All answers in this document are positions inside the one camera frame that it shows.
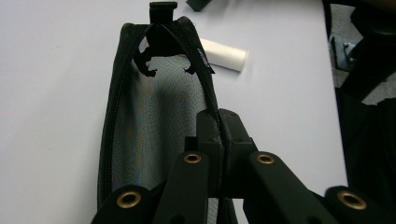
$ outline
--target white table surface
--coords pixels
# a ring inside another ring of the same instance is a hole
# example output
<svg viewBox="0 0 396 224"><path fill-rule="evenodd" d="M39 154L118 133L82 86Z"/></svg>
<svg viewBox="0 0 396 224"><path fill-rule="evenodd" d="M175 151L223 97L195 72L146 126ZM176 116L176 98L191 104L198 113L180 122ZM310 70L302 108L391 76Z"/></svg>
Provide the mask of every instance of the white table surface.
<svg viewBox="0 0 396 224"><path fill-rule="evenodd" d="M201 13L178 1L183 15L249 51L241 73L214 66L214 82L259 150L316 193L345 185L321 1L214 0ZM149 1L4 0L0 22L0 223L90 223L120 28L148 23Z"/></svg>

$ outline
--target white roll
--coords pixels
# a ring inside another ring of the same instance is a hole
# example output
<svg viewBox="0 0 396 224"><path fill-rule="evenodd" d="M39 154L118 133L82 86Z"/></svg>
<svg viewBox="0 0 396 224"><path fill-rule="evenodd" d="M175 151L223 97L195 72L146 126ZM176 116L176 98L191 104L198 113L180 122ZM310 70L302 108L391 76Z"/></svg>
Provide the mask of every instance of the white roll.
<svg viewBox="0 0 396 224"><path fill-rule="evenodd" d="M242 49L225 46L213 41L201 39L207 60L215 65L242 71L248 52Z"/></svg>

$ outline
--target black pouch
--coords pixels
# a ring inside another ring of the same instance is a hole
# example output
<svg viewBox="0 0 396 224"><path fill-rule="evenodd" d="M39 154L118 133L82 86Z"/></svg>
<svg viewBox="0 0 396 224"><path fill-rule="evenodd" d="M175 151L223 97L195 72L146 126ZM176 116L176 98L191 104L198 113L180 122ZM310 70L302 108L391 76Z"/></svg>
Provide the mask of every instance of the black pouch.
<svg viewBox="0 0 396 224"><path fill-rule="evenodd" d="M126 23L113 66L103 129L98 213L93 224L150 223L146 214L123 212L115 201L138 188L153 206L185 138L195 136L196 115L219 120L212 74L191 21L172 21L176 3L150 4L150 25ZM216 200L209 209L216 211ZM215 223L217 213L208 213Z"/></svg>

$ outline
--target white desk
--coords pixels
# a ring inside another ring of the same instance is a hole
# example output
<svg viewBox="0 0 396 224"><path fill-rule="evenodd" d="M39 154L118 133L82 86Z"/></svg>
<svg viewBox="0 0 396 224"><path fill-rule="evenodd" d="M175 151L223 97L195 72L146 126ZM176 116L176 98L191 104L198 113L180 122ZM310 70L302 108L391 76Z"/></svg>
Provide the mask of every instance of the white desk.
<svg viewBox="0 0 396 224"><path fill-rule="evenodd" d="M201 13L179 1L182 15L249 50L242 73L215 66L214 82L259 149L319 194L345 185L320 1L214 0ZM2 1L0 21L0 223L90 223L120 28L148 23L149 1Z"/></svg>

